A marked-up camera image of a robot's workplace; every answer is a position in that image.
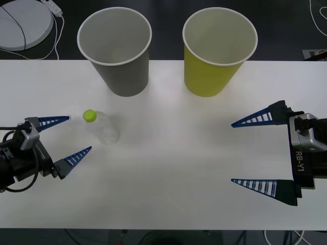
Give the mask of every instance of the white cable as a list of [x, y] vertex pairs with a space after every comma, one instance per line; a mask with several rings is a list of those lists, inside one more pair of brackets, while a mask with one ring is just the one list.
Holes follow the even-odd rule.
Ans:
[[302, 232], [301, 232], [300, 238], [299, 238], [299, 239], [296, 241], [296, 243], [293, 244], [293, 245], [298, 245], [298, 244], [302, 241], [304, 233], [305, 233], [305, 231], [302, 231]]
[[[309, 0], [309, 8], [310, 8], [310, 14], [311, 14], [311, 18], [312, 18], [312, 20], [313, 20], [313, 23], [315, 24], [316, 28], [318, 29], [318, 31], [320, 31], [320, 32], [321, 32], [321, 34], [322, 34], [322, 35], [324, 35], [324, 36], [326, 36], [326, 37], [327, 37], [327, 34], [325, 34], [324, 32], [322, 32], [322, 31], [321, 31], [321, 29], [319, 29], [319, 27], [318, 27], [318, 26], [317, 26], [317, 24], [316, 24], [316, 21], [315, 21], [315, 19], [313, 18], [313, 14], [312, 14], [312, 8], [311, 8], [311, 0]], [[321, 10], [322, 10], [322, 9], [327, 9], [327, 7], [322, 7], [322, 8], [320, 8], [320, 9], [319, 9], [319, 13], [320, 13], [320, 15], [321, 15], [323, 18], [327, 19], [327, 17], [326, 17], [326, 16], [324, 16], [324, 15], [322, 14], [322, 12], [321, 12]]]
[[265, 235], [265, 240], [267, 242], [268, 245], [271, 245], [271, 243], [268, 241], [268, 238], [267, 238], [267, 231], [264, 230], [264, 235]]
[[61, 26], [61, 30], [60, 30], [60, 34], [59, 34], [57, 43], [55, 44], [55, 52], [56, 52], [56, 55], [57, 55], [57, 60], [59, 60], [59, 54], [58, 54], [58, 51], [57, 51], [57, 45], [58, 45], [58, 42], [60, 41], [60, 38], [61, 38], [63, 26], [65, 25], [65, 20], [64, 20], [63, 16], [62, 15], [59, 15], [59, 17], [62, 18], [62, 26]]
[[[298, 235], [299, 237], [301, 237], [301, 234], [300, 234], [300, 233], [298, 233], [297, 231], [294, 231], [294, 232], [296, 233], [296, 235]], [[305, 239], [303, 238], [303, 236], [302, 236], [302, 240], [303, 240], [306, 244], [311, 245], [311, 243], [309, 243], [307, 240], [305, 240]]]
[[56, 45], [58, 44], [58, 41], [57, 41], [57, 34], [58, 34], [57, 22], [56, 22], [55, 16], [53, 15], [52, 17], [53, 17], [53, 20], [55, 21], [55, 27], [56, 27], [55, 42], [53, 44], [53, 47], [52, 47], [51, 51], [45, 57], [40, 58], [40, 59], [29, 59], [29, 58], [25, 57], [24, 55], [20, 55], [18, 53], [12, 52], [12, 51], [3, 50], [2, 48], [0, 48], [0, 50], [3, 51], [3, 52], [7, 52], [7, 53], [11, 53], [11, 54], [14, 54], [14, 55], [21, 56], [21, 57], [23, 57], [23, 58], [25, 58], [27, 60], [44, 60], [44, 59], [46, 59], [52, 53], [53, 49], [55, 49]]

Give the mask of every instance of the green bottle cap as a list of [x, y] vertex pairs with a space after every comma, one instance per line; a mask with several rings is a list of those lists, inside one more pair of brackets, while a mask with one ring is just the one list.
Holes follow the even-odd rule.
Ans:
[[83, 118], [88, 123], [91, 123], [97, 119], [97, 113], [93, 110], [87, 110], [84, 112]]

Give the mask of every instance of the white round device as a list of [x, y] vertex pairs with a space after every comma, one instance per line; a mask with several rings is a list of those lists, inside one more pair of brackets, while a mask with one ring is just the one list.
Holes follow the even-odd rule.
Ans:
[[[50, 10], [35, 0], [16, 0], [3, 5], [20, 24], [26, 38], [26, 49], [42, 42], [53, 26]], [[24, 50], [23, 33], [12, 17], [0, 8], [0, 48], [9, 51]]]

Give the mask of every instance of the dark floor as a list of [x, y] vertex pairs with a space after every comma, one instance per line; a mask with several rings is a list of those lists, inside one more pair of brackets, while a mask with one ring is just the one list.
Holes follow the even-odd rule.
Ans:
[[[11, 0], [0, 0], [3, 5]], [[327, 37], [314, 26], [309, 0], [54, 0], [62, 9], [65, 26], [58, 44], [60, 59], [84, 59], [78, 50], [76, 37], [81, 23], [92, 13], [109, 7], [127, 7], [143, 14], [150, 22], [153, 37], [151, 60], [182, 60], [182, 28], [193, 13], [208, 7], [224, 7], [244, 14], [255, 26], [259, 43], [251, 60], [303, 60], [302, 50], [327, 48]], [[312, 11], [320, 29], [327, 33], [327, 20], [319, 9], [326, 0], [312, 0]], [[57, 19], [59, 26], [62, 20]], [[44, 57], [51, 50], [55, 29], [37, 46], [21, 54], [30, 59]], [[0, 59], [22, 59], [0, 52]], [[48, 59], [56, 59], [54, 52]]]
[[[81, 245], [116, 245], [123, 241], [124, 245], [151, 244], [157, 237], [174, 237], [184, 245], [264, 245], [267, 244], [263, 231], [247, 231], [246, 241], [241, 239], [242, 231], [211, 231], [210, 235], [203, 231], [155, 231], [147, 236], [143, 243], [142, 237], [151, 232], [148, 230], [130, 230], [121, 236], [121, 230], [69, 230], [71, 236]], [[268, 231], [267, 237], [272, 245], [282, 245], [284, 231]], [[303, 236], [312, 245], [326, 245], [327, 233], [306, 231]], [[298, 236], [292, 232], [293, 243]], [[5, 245], [76, 245], [62, 229], [1, 229], [0, 244]]]

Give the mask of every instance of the paper cup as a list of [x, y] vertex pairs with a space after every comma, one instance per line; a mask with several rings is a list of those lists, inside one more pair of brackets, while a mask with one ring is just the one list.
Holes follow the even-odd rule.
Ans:
[[194, 13], [183, 28], [184, 81], [194, 94], [218, 94], [258, 44], [253, 24], [225, 8]]
[[77, 45], [112, 92], [133, 96], [148, 84], [151, 38], [143, 15], [117, 7], [89, 16], [78, 30]]

